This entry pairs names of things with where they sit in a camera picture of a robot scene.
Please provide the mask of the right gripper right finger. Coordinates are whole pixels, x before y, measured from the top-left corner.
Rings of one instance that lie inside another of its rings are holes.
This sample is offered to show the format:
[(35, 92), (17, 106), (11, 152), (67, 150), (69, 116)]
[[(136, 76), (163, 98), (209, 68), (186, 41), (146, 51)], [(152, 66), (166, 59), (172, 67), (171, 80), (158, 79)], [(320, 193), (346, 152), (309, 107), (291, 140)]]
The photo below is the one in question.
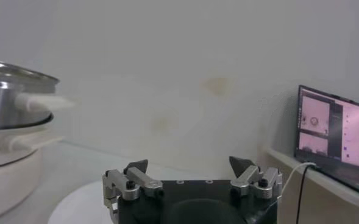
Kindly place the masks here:
[(230, 186), (239, 197), (250, 193), (265, 200), (282, 196), (282, 173), (279, 169), (269, 167), (262, 171), (251, 160), (235, 156), (229, 157), (229, 163), (236, 176), (230, 181)]

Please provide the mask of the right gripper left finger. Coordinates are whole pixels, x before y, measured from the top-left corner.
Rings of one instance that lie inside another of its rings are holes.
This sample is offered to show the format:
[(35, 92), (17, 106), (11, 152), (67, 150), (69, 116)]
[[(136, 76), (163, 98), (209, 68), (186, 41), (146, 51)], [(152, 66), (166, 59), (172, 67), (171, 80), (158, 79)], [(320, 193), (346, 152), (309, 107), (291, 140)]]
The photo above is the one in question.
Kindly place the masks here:
[(163, 182), (146, 174), (148, 160), (129, 163), (122, 172), (107, 170), (102, 176), (104, 205), (113, 210), (118, 197), (125, 201), (135, 201), (143, 193), (147, 197), (163, 198)]

